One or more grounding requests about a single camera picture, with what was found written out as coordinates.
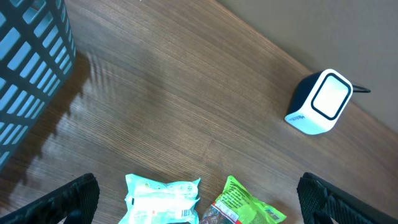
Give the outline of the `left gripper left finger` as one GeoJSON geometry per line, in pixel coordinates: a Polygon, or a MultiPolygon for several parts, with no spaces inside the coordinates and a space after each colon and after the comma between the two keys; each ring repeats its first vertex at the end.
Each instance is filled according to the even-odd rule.
{"type": "Polygon", "coordinates": [[[84,223],[90,224],[98,206],[100,188],[96,177],[87,173],[32,203],[1,217],[1,223],[84,223]]]}

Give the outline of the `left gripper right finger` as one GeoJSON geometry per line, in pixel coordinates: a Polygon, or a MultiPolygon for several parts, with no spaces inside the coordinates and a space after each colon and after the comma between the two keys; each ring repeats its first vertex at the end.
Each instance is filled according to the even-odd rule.
{"type": "Polygon", "coordinates": [[[300,178],[297,193],[304,224],[397,224],[397,219],[309,172],[300,178]]]}

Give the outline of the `light blue tissue pack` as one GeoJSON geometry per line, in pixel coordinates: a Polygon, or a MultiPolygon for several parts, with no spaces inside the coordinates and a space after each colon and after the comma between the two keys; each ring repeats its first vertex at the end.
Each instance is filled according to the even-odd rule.
{"type": "Polygon", "coordinates": [[[199,224],[195,205],[200,179],[163,183],[136,174],[125,178],[127,212],[120,224],[199,224]]]}

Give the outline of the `green snack bag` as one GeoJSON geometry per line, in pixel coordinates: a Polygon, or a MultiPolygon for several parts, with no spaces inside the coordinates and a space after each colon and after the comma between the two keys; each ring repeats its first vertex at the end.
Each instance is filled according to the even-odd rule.
{"type": "Polygon", "coordinates": [[[286,216],[252,196],[230,175],[222,193],[206,209],[201,224],[279,224],[286,216]]]}

